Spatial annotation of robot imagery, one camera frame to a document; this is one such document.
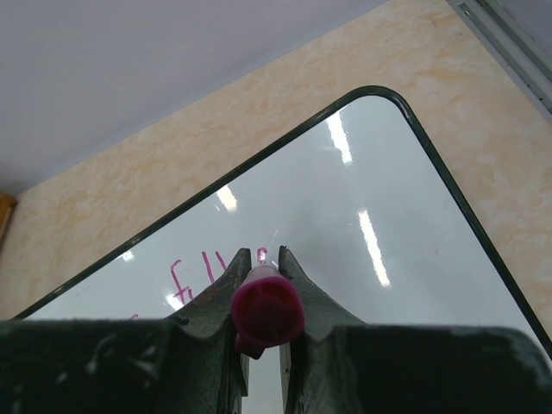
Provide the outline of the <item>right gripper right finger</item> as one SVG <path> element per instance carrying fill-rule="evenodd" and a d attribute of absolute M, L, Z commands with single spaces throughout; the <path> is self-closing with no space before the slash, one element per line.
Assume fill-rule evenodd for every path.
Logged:
<path fill-rule="evenodd" d="M 310 280 L 287 247 L 279 270 L 305 315 L 304 331 L 280 350 L 286 412 L 550 412 L 551 370 L 524 333 L 365 323 Z"/>

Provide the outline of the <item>white whiteboard black frame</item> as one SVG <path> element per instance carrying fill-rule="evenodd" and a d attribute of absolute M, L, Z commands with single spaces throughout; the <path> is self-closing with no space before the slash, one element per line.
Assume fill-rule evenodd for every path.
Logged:
<path fill-rule="evenodd" d="M 251 269 L 279 269 L 281 247 L 365 323 L 515 329 L 551 370 L 548 335 L 430 138 L 380 86 L 338 99 L 13 320 L 162 319 L 238 250 Z M 288 413 L 287 344 L 258 360 L 237 352 L 261 411 Z"/>

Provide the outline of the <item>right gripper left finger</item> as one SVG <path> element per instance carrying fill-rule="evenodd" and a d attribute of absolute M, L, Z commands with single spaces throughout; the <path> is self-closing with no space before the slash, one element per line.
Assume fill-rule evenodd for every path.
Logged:
<path fill-rule="evenodd" d="M 238 413 L 248 361 L 230 301 L 252 267 L 223 275 L 162 319 L 10 320 L 1 325 L 4 413 Z"/>

